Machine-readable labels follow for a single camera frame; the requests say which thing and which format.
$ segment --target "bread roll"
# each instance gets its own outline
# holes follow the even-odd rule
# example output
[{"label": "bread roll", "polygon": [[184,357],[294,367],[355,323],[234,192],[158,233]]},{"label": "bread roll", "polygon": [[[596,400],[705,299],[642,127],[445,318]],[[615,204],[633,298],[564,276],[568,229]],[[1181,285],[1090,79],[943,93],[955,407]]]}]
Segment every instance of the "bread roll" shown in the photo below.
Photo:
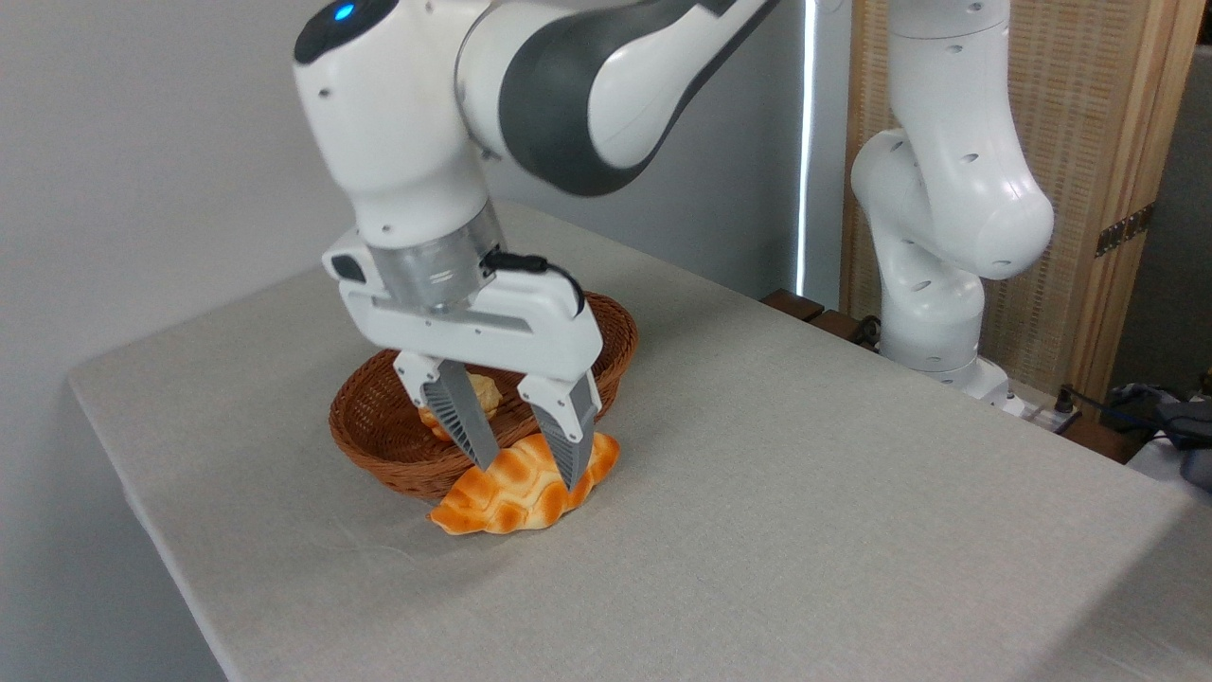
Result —
[{"label": "bread roll", "polygon": [[[488,422],[497,417],[497,407],[501,406],[503,396],[497,389],[497,383],[492,380],[491,377],[484,377],[480,374],[468,374],[471,379],[471,389],[475,390],[475,397],[480,400],[480,408],[486,415],[488,415]],[[434,417],[434,413],[429,412],[429,408],[419,408],[417,414],[421,417],[421,424],[424,424],[434,432],[434,436],[439,441],[446,441],[447,443],[452,441],[450,434],[442,429],[441,423]]]},{"label": "bread roll", "polygon": [[618,453],[618,441],[595,434],[585,475],[568,492],[547,441],[539,434],[527,436],[501,451],[487,470],[469,469],[429,520],[451,535],[547,528],[585,502],[613,469]]}]

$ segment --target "black cable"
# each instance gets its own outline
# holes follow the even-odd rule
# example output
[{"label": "black cable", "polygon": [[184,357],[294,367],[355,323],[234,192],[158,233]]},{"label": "black cable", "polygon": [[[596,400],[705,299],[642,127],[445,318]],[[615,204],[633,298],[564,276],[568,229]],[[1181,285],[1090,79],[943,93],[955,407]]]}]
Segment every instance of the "black cable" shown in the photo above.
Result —
[{"label": "black cable", "polygon": [[577,281],[577,277],[572,276],[572,273],[562,267],[548,262],[548,259],[543,256],[510,253],[508,251],[502,251],[501,248],[493,248],[484,256],[480,264],[492,270],[505,269],[530,271],[534,274],[542,274],[549,270],[554,271],[567,279],[568,283],[572,285],[572,291],[577,294],[577,314],[579,315],[585,309],[585,290],[581,287],[581,282]]},{"label": "black cable", "polygon": [[880,317],[867,315],[858,322],[858,338],[854,343],[879,346],[881,331],[884,331],[884,323],[880,321]]},{"label": "black cable", "polygon": [[[1170,428],[1168,424],[1172,423],[1172,422],[1176,422],[1177,418],[1166,419],[1161,424],[1157,424],[1155,422],[1150,422],[1150,420],[1147,420],[1147,419],[1136,418],[1136,417],[1132,417],[1130,414],[1121,413],[1121,412],[1119,412],[1119,411],[1116,411],[1114,408],[1110,408],[1108,406],[1104,406],[1103,403],[1099,403],[1098,401],[1096,401],[1096,400],[1093,400],[1093,399],[1091,399],[1088,396],[1084,396],[1084,395],[1079,394],[1069,384],[1065,384],[1064,386],[1062,386],[1060,388],[1060,392],[1062,394],[1069,394],[1074,399],[1077,399],[1079,401],[1081,401],[1082,403],[1086,403],[1087,406],[1090,406],[1090,407],[1092,407],[1092,408],[1094,408],[1097,411],[1104,412],[1104,413],[1107,413],[1107,414],[1109,414],[1111,417],[1115,417],[1117,419],[1121,419],[1124,422],[1131,422],[1133,424],[1140,425],[1142,428],[1151,429],[1153,431],[1165,431],[1170,436],[1179,436],[1182,439],[1189,439],[1189,440],[1191,440],[1191,441],[1194,441],[1195,443],[1199,443],[1199,445],[1207,443],[1207,447],[1212,447],[1212,439],[1208,439],[1207,436],[1205,436],[1202,434],[1195,434],[1193,431],[1184,431],[1182,429],[1172,429],[1172,428]],[[1196,418],[1195,422],[1205,422],[1205,420]]]}]

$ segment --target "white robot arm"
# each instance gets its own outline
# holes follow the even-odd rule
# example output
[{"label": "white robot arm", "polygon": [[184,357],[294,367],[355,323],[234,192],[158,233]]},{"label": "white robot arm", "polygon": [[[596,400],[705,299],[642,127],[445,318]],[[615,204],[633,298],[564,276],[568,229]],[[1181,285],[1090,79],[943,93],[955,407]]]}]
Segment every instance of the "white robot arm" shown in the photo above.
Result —
[{"label": "white robot arm", "polygon": [[1008,380],[978,359],[981,276],[1029,268],[1052,204],[1010,111],[1008,0],[892,0],[888,91],[904,126],[854,159],[882,283],[880,354],[995,407]]},{"label": "white robot arm", "polygon": [[400,351],[413,402],[479,466],[498,445],[464,366],[526,376],[521,397],[572,488],[601,409],[602,343],[571,275],[508,252],[476,156],[510,155],[571,193],[623,187],[774,1],[338,0],[299,34],[303,108],[356,216],[325,268],[359,329]]}]

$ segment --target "wicker basket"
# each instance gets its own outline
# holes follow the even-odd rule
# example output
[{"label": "wicker basket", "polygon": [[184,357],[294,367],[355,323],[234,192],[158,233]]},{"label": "wicker basket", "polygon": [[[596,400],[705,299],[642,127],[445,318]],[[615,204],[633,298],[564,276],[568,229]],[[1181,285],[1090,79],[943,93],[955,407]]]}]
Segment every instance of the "wicker basket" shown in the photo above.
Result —
[{"label": "wicker basket", "polygon": [[[602,399],[601,419],[614,403],[618,384],[631,362],[639,331],[631,315],[617,300],[587,292],[585,298],[602,332],[602,353],[593,373]],[[328,428],[350,460],[375,475],[384,486],[413,498],[440,499],[471,468],[453,443],[439,441],[421,423],[391,362],[396,351],[382,351],[345,382],[332,401]],[[502,447],[538,434],[528,403],[518,395],[522,376],[468,366],[468,372],[491,377],[503,400],[492,419],[492,431]]]}]

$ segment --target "pastry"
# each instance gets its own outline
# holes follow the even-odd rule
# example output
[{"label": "pastry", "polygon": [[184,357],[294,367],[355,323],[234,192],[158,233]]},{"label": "pastry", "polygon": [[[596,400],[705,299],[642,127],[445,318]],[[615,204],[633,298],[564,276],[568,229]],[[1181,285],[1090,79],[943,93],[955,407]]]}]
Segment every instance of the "pastry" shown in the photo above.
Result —
[{"label": "pastry", "polygon": [[547,441],[539,434],[527,436],[501,451],[487,470],[467,470],[429,520],[451,535],[547,528],[585,502],[618,462],[618,441],[595,434],[589,466],[568,492]]},{"label": "pastry", "polygon": [[[475,397],[480,400],[480,408],[488,415],[488,420],[497,417],[497,407],[501,406],[503,400],[501,391],[497,390],[497,383],[492,380],[491,377],[484,377],[480,374],[468,374],[471,379],[471,389],[475,390]],[[434,413],[429,412],[429,408],[419,408],[417,414],[421,417],[421,424],[424,424],[434,432],[434,436],[439,441],[451,441],[450,434],[442,429],[442,425],[434,417]]]}]

